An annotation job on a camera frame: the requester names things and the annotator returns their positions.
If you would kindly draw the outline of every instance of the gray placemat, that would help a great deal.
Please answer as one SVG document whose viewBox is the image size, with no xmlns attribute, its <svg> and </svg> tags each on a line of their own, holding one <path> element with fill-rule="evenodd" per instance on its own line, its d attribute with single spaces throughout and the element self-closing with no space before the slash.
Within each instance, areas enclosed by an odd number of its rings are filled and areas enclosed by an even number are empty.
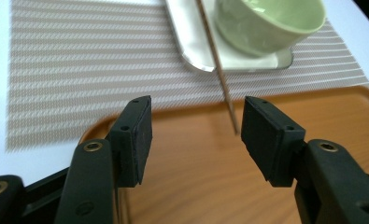
<svg viewBox="0 0 369 224">
<path fill-rule="evenodd" d="M 162 6 L 13 0 L 7 150 L 78 139 L 151 95 L 153 108 L 223 101 L 218 78 L 188 70 Z M 233 99 L 369 80 L 326 21 L 293 48 L 289 69 L 227 76 Z"/>
</svg>

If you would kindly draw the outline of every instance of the green ceramic bowl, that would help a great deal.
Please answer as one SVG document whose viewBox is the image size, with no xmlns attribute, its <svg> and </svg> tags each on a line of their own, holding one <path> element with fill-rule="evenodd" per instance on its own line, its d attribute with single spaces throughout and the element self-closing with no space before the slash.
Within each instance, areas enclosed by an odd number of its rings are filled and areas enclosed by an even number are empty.
<svg viewBox="0 0 369 224">
<path fill-rule="evenodd" d="M 324 24 L 322 0 L 216 0 L 222 37 L 245 53 L 263 56 L 287 49 Z"/>
</svg>

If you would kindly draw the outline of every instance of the metal screw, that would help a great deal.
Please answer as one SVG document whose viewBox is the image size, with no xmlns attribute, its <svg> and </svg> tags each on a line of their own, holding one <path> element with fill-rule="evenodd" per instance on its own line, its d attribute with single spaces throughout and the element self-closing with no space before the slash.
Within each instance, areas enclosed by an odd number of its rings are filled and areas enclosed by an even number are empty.
<svg viewBox="0 0 369 224">
<path fill-rule="evenodd" d="M 319 144 L 320 148 L 328 152 L 337 152 L 338 148 L 330 143 L 322 142 Z"/>
</svg>

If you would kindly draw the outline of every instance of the black plastic part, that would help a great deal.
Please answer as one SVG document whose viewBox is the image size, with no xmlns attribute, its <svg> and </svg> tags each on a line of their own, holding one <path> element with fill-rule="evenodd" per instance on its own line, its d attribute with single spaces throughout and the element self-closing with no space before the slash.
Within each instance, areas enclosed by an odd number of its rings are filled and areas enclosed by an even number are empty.
<svg viewBox="0 0 369 224">
<path fill-rule="evenodd" d="M 68 168 L 35 182 L 25 188 L 27 206 L 21 223 L 53 223 L 62 196 Z"/>
<path fill-rule="evenodd" d="M 24 209 L 24 187 L 15 175 L 0 175 L 0 223 L 19 223 Z"/>
<path fill-rule="evenodd" d="M 313 187 L 306 189 L 297 184 L 294 196 L 301 222 L 303 224 L 316 223 L 321 206 L 316 190 Z"/>
<path fill-rule="evenodd" d="M 117 186 L 141 184 L 152 140 L 151 98 L 143 96 L 129 102 L 106 139 L 118 165 Z"/>
<path fill-rule="evenodd" d="M 77 146 L 55 223 L 114 223 L 117 197 L 110 144 L 93 139 Z"/>
<path fill-rule="evenodd" d="M 242 141 L 263 176 L 274 187 L 290 187 L 291 159 L 304 145 L 305 129 L 269 102 L 247 96 Z"/>
<path fill-rule="evenodd" d="M 369 223 L 369 175 L 342 146 L 311 140 L 304 159 L 321 203 L 316 223 Z"/>
</svg>

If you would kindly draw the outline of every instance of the table surface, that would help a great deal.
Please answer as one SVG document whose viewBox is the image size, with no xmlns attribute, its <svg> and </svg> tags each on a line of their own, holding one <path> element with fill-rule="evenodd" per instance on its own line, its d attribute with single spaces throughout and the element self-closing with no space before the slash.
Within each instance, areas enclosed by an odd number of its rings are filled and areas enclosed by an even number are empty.
<svg viewBox="0 0 369 224">
<path fill-rule="evenodd" d="M 368 89 L 266 99 L 306 129 L 306 141 L 327 139 L 345 146 L 369 174 Z M 243 102 L 235 107 L 240 118 Z M 128 219 L 133 223 L 300 223 L 294 187 L 274 189 L 265 182 L 227 118 L 224 104 L 153 115 L 154 138 L 143 185 L 125 191 Z"/>
<path fill-rule="evenodd" d="M 162 4 L 163 1 L 141 1 Z M 369 78 L 369 21 L 350 0 L 324 0 L 330 23 Z M 0 1 L 0 175 L 14 174 L 26 185 L 66 167 L 76 141 L 42 147 L 38 150 L 5 152 L 7 118 L 7 75 L 9 53 L 9 1 Z"/>
</svg>

